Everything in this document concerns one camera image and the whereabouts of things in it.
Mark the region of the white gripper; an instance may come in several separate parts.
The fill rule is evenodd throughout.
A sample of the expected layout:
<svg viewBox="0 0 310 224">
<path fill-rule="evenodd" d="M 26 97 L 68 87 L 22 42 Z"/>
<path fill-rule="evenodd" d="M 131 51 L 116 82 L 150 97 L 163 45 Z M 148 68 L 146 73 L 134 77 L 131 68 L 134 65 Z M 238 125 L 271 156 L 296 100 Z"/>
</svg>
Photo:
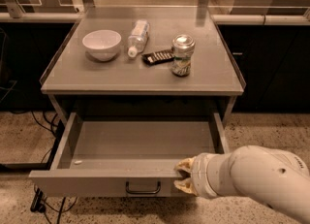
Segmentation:
<svg viewBox="0 0 310 224">
<path fill-rule="evenodd" d="M 176 180 L 174 186 L 186 194 L 206 199 L 235 196 L 229 157 L 229 154 L 202 153 L 196 158 L 179 161 L 174 169 L 187 178 Z"/>
</svg>

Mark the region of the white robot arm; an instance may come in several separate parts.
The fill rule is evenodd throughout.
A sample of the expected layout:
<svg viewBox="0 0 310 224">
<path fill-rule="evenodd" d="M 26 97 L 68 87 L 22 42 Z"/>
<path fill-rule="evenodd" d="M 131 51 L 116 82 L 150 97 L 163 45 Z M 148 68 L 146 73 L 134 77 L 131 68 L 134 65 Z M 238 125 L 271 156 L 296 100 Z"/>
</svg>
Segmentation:
<svg viewBox="0 0 310 224">
<path fill-rule="evenodd" d="M 178 162 L 174 186 L 206 199 L 240 196 L 310 224 L 310 175 L 295 154 L 257 145 L 231 153 L 201 153 Z"/>
</svg>

